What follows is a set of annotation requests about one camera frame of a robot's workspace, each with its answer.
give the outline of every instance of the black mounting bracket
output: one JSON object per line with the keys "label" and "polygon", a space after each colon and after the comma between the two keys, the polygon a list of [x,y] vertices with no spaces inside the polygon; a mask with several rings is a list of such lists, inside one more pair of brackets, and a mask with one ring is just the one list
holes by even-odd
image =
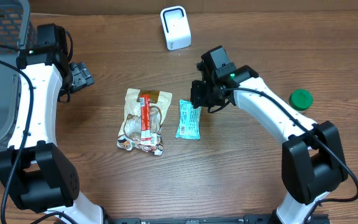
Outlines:
{"label": "black mounting bracket", "polygon": [[[314,125],[311,132],[340,160],[345,162],[338,129],[329,121]],[[282,179],[285,188],[299,203],[310,204],[324,192],[332,192],[347,179],[348,173],[324,149],[310,157],[308,146],[318,149],[313,138],[304,133],[290,136],[283,143]]]}
{"label": "black mounting bracket", "polygon": [[[17,150],[12,147],[0,152],[0,181],[4,187],[16,156]],[[37,161],[40,169],[26,172],[32,161]],[[21,210],[40,213],[62,205],[70,207],[80,193],[74,165],[53,143],[39,141],[36,146],[23,149],[15,172],[9,196]]]}
{"label": "black mounting bracket", "polygon": [[70,69],[71,74],[73,74],[73,86],[71,87],[70,93],[78,92],[94,84],[94,79],[84,62],[72,62],[70,63]]}

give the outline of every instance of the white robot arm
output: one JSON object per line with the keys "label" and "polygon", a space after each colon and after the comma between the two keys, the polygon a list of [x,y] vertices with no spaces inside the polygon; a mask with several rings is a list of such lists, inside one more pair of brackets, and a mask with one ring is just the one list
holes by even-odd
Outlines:
{"label": "white robot arm", "polygon": [[[303,116],[286,104],[267,87],[260,77],[249,78],[246,81],[241,82],[239,87],[260,90],[268,94],[278,101],[293,117],[310,131],[314,128],[313,124],[317,123],[316,121]],[[245,110],[257,119],[279,144],[288,141],[288,137],[291,135],[301,136],[305,133],[298,126],[294,126],[294,122],[288,119],[288,116],[284,114],[282,110],[265,97],[261,97],[256,93],[234,90],[234,100],[240,109]],[[303,223],[303,220],[312,209],[314,203],[325,198],[328,193],[329,192],[322,193],[308,205],[297,202],[290,193],[287,193],[283,203],[277,208],[277,217],[284,224]]]}
{"label": "white robot arm", "polygon": [[[57,67],[38,63],[28,65],[22,70],[34,86],[34,105],[31,117],[30,135],[27,137],[25,148],[32,148],[39,141],[45,144],[52,143],[57,146],[55,135],[56,108],[59,91],[62,87],[62,75]],[[29,110],[30,91],[29,85],[24,77],[21,77],[21,98],[19,112],[17,115],[16,128],[9,141],[8,147],[18,150],[23,138],[23,130]],[[79,192],[78,197],[73,201],[73,205],[64,205],[48,208],[45,213],[64,212],[77,223],[102,224],[103,209],[90,202],[83,193]],[[65,223],[70,223],[64,217],[59,217]]]}
{"label": "white robot arm", "polygon": [[[303,116],[274,94],[249,66],[236,68],[222,46],[201,56],[197,69],[203,79],[191,86],[195,108],[209,113],[229,103],[250,113],[282,145],[282,179],[288,193],[273,211],[269,223],[299,224],[311,220],[315,205],[347,179],[344,154],[335,126],[318,124]],[[213,106],[221,106],[210,112]],[[308,150],[329,146],[310,157]]]}

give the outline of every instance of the gray bin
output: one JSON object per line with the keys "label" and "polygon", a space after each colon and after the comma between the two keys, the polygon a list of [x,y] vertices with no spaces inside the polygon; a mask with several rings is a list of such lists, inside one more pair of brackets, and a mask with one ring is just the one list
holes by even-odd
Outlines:
{"label": "gray bin", "polygon": [[[25,49],[36,43],[27,0],[0,1],[0,44]],[[17,52],[1,49],[0,60],[16,66]],[[7,149],[16,124],[21,81],[18,73],[0,65],[0,151]]]}

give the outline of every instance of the red label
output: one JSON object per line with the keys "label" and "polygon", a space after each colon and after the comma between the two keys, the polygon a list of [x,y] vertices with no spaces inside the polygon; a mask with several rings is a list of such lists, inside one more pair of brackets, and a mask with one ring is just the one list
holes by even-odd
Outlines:
{"label": "red label", "polygon": [[142,132],[140,134],[141,141],[151,141],[150,135],[150,95],[140,95],[140,112],[142,113]]}

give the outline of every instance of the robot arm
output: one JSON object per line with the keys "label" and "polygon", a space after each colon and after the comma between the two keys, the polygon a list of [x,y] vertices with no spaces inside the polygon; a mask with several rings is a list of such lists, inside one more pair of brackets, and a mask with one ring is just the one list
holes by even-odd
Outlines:
{"label": "robot arm", "polygon": [[[17,59],[17,67],[30,78],[34,87],[34,102],[21,165],[16,169],[9,195],[21,210],[63,212],[77,223],[102,224],[108,215],[80,192],[76,169],[58,149],[55,137],[58,98],[92,85],[93,78],[84,63],[68,63],[62,27],[48,24],[38,27],[37,33],[40,43],[37,48],[21,52]],[[29,110],[29,84],[24,77],[21,77],[19,97],[14,133],[8,150],[0,152],[0,181],[4,185],[22,142]],[[35,163],[39,170],[24,171]],[[70,223],[65,217],[57,217]]]}
{"label": "robot arm", "polygon": [[[313,157],[308,152],[310,149],[319,149],[319,145],[310,136],[312,133],[344,161],[338,130],[329,121],[317,124],[288,106],[253,69],[247,65],[237,69],[221,46],[206,52],[201,58],[203,60],[197,64],[197,68],[203,80],[192,83],[193,106],[210,109],[213,106],[223,108],[228,103],[237,105],[257,119],[282,144],[282,179],[288,193],[283,203],[273,211],[270,222],[303,223],[315,203],[347,179],[347,172],[327,152],[319,150]],[[272,100],[250,90],[271,97],[308,133],[298,127]]]}
{"label": "robot arm", "polygon": [[[303,116],[301,113],[295,111],[281,98],[274,94],[262,80],[262,78],[249,78],[240,83],[239,87],[252,88],[261,90],[269,96],[277,100],[292,116],[294,116],[304,127],[309,131],[313,130],[313,124],[316,121]],[[283,113],[276,105],[274,105],[267,98],[261,97],[255,93],[246,91],[234,90],[234,101],[240,109],[245,110],[251,114],[258,122],[276,139],[279,144],[288,141],[291,135],[301,136],[305,132],[288,119],[288,116]],[[276,216],[285,224],[302,223],[308,212],[316,201],[325,198],[329,192],[324,192],[317,196],[313,202],[305,205],[297,202],[290,193],[284,198],[283,203],[277,208]]]}

